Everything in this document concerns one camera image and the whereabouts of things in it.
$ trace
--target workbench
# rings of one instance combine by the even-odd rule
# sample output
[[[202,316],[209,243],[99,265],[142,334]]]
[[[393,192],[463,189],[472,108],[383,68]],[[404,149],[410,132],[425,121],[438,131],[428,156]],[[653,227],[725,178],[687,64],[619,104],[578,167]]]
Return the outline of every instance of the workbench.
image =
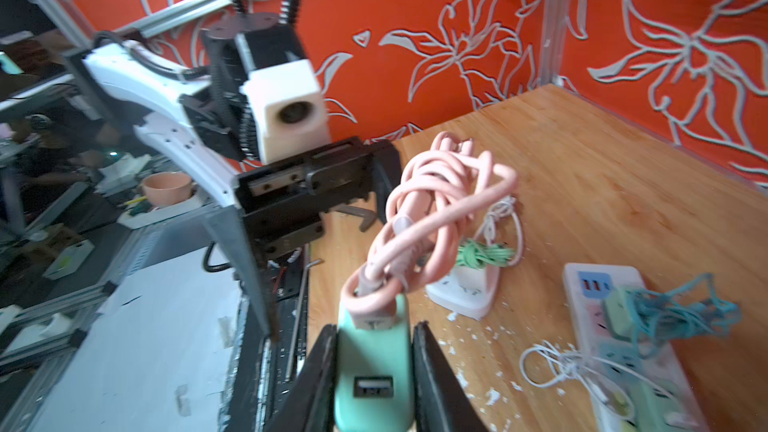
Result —
[[[764,430],[768,197],[556,86],[398,140],[402,164],[442,130],[475,139],[476,152],[490,150],[520,174],[523,260],[502,270],[491,312],[480,322],[452,322],[423,290],[408,296],[412,324],[429,321],[491,430],[596,430],[579,382],[534,388],[518,366],[535,343],[576,344],[562,280],[568,262],[631,265],[658,291],[716,273],[719,295],[741,304],[743,321],[728,338],[677,341],[674,349],[712,431]],[[325,262],[310,273],[310,343],[324,324],[337,322],[340,288],[381,227],[360,233],[359,224],[328,214],[325,237],[312,244],[312,258]],[[512,220],[500,227],[500,239],[514,244]],[[540,380],[548,372],[535,369]],[[502,396],[494,405],[487,405],[490,388]]]

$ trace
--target colorful power strip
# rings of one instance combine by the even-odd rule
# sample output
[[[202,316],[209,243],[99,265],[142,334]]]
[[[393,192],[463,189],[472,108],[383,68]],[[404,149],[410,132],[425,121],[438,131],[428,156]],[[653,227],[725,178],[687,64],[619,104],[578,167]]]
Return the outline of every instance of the colorful power strip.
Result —
[[[696,403],[680,362],[672,347],[666,344],[653,358],[641,359],[632,344],[614,338],[606,320],[603,300],[617,286],[645,288],[634,267],[599,264],[566,264],[563,272],[571,319],[574,323],[578,349],[585,357],[612,360],[642,374],[665,387],[683,405],[685,411],[642,380],[606,364],[596,364],[606,377],[616,382],[635,404],[637,412],[632,422],[611,415],[600,402],[592,398],[594,414],[600,432],[707,432],[706,420]],[[680,417],[693,419],[693,424],[670,425]]]

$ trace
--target usb port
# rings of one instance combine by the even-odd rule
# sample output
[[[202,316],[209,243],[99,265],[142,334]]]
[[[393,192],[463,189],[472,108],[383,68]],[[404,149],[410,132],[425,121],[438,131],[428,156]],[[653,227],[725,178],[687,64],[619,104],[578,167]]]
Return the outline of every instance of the usb port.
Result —
[[[390,398],[395,394],[392,376],[355,377],[356,398]]]

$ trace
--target green cable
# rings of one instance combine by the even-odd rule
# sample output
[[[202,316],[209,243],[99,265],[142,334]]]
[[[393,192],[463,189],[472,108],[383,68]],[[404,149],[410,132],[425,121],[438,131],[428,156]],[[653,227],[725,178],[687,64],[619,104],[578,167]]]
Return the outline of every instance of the green cable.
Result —
[[[467,239],[458,246],[456,265],[478,269],[485,267],[486,264],[506,267],[513,256],[514,250],[504,245],[483,245]]]

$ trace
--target white power strip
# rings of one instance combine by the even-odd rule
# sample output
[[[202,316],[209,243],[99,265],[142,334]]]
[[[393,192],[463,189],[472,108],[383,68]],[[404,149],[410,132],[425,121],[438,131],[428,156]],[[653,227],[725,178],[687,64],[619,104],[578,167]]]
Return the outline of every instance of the white power strip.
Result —
[[[563,272],[563,282],[568,295],[568,305],[571,309],[571,319],[576,331],[578,349],[585,357],[595,356],[623,364],[654,382],[672,384],[677,399],[685,407],[686,412],[694,418],[696,426],[689,429],[667,427],[658,432],[696,430],[708,432],[706,419],[701,413],[696,397],[688,384],[680,362],[669,344],[662,347],[654,358],[641,359],[634,351],[632,344],[617,340],[610,335],[605,320],[602,300],[617,285],[631,285],[645,288],[643,279],[634,267],[621,265],[598,264],[566,264]],[[639,379],[631,374],[622,373],[619,369],[606,364],[596,364],[602,367],[602,373],[621,386],[626,393],[634,387]],[[600,432],[623,432],[627,427],[623,421],[611,415],[607,409],[592,397],[592,407],[598,422]]]
[[[496,265],[482,269],[456,265],[444,278],[427,284],[427,295],[437,305],[479,321],[493,306],[498,275]]]

